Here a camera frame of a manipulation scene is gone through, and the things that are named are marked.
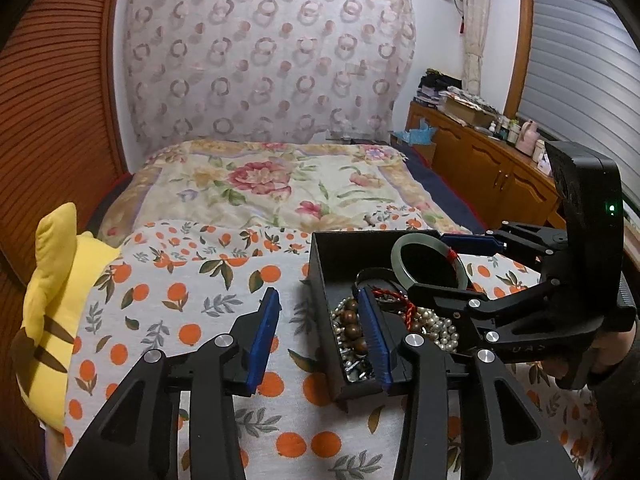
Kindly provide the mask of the person's right hand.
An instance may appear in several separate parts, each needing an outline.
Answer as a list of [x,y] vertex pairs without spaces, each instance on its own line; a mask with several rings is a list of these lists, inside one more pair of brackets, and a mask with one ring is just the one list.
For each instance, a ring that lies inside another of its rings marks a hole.
[[[590,367],[590,373],[600,374],[608,368],[622,362],[630,351],[634,338],[636,338],[637,324],[628,332],[604,332],[600,330],[590,347],[594,351],[594,360]],[[563,378],[570,369],[567,362],[562,359],[550,359],[540,362],[542,369],[556,379]]]

